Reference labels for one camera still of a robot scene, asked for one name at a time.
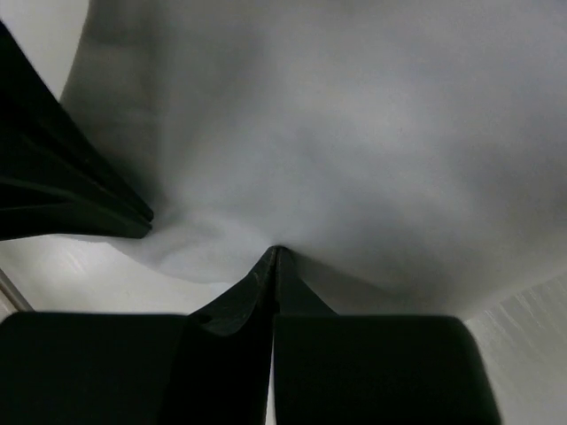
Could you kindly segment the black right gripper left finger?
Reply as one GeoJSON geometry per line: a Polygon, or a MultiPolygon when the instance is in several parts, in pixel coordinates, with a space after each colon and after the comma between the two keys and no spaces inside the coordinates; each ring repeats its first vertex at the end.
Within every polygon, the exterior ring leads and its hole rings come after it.
{"type": "Polygon", "coordinates": [[[4,424],[262,424],[276,249],[189,315],[15,313],[1,325],[4,424]]]}

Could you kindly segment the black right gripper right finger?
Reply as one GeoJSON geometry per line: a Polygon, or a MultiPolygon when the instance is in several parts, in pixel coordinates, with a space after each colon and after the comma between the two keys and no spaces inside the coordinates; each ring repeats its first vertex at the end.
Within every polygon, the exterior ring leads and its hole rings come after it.
{"type": "Polygon", "coordinates": [[[444,315],[340,315],[276,263],[279,424],[498,424],[477,343],[444,315]]]}

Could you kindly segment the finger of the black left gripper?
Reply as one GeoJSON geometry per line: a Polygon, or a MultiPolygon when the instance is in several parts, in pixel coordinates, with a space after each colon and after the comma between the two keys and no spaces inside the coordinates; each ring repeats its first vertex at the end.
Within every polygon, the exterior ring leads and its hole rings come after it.
{"type": "Polygon", "coordinates": [[[45,235],[141,239],[152,220],[153,210],[116,175],[1,178],[3,241],[45,235]]]}
{"type": "Polygon", "coordinates": [[[50,92],[6,25],[1,26],[1,111],[97,189],[151,221],[153,211],[89,143],[50,92]]]}

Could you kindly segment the white skirt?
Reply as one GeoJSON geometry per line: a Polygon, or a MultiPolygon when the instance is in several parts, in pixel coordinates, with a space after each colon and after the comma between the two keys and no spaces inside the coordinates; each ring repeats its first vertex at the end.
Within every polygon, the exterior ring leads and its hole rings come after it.
{"type": "Polygon", "coordinates": [[[563,1],[92,1],[62,102],[162,274],[281,245],[338,308],[468,313],[566,269],[563,1]]]}

